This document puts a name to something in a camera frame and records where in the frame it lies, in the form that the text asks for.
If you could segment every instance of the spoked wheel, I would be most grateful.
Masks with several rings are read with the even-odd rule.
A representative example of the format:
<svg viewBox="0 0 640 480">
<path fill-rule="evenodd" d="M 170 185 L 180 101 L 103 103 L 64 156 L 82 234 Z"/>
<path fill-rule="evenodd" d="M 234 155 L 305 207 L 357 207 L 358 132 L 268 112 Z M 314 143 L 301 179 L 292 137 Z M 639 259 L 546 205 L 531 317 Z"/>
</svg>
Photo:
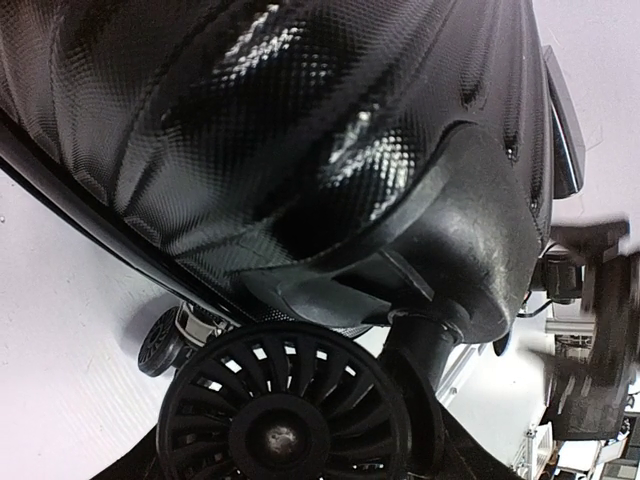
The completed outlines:
<svg viewBox="0 0 640 480">
<path fill-rule="evenodd" d="M 147 334 L 138 353 L 138 368 L 150 377 L 157 377 L 171 366 L 183 363 L 190 353 L 184 338 L 175 325 L 179 308 L 162 314 Z"/>
<path fill-rule="evenodd" d="M 362 347 L 302 323 L 212 340 L 176 376 L 158 423 L 172 480 L 402 479 L 397 387 Z"/>
</svg>

